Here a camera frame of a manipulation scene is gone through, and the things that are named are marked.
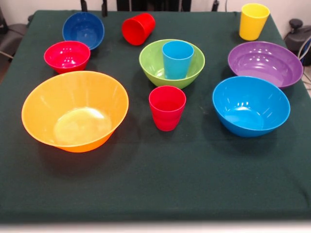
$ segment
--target red bowl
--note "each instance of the red bowl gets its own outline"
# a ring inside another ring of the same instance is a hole
[[[45,62],[57,73],[84,70],[91,51],[78,41],[63,41],[49,47],[44,53]]]

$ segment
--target yellow cup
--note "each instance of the yellow cup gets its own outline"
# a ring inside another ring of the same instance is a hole
[[[268,7],[249,3],[242,7],[240,21],[240,37],[244,40],[258,39],[264,24],[270,14]]]

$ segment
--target green bowl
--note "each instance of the green bowl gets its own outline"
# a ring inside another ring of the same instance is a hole
[[[194,48],[192,61],[184,79],[170,80],[164,76],[162,47],[165,43],[175,39],[158,40],[147,45],[139,55],[139,63],[148,79],[156,86],[176,86],[180,89],[192,83],[200,74],[205,65],[205,57],[202,51],[191,44]]]

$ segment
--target blue cup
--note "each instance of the blue cup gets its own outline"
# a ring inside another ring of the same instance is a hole
[[[162,52],[165,78],[185,78],[194,54],[193,47],[185,41],[170,41],[163,45]]]

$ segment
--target orange bowl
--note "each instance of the orange bowl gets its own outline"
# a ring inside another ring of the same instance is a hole
[[[39,142],[70,152],[101,146],[124,120],[129,105],[124,87],[94,71],[57,75],[37,86],[21,118]]]

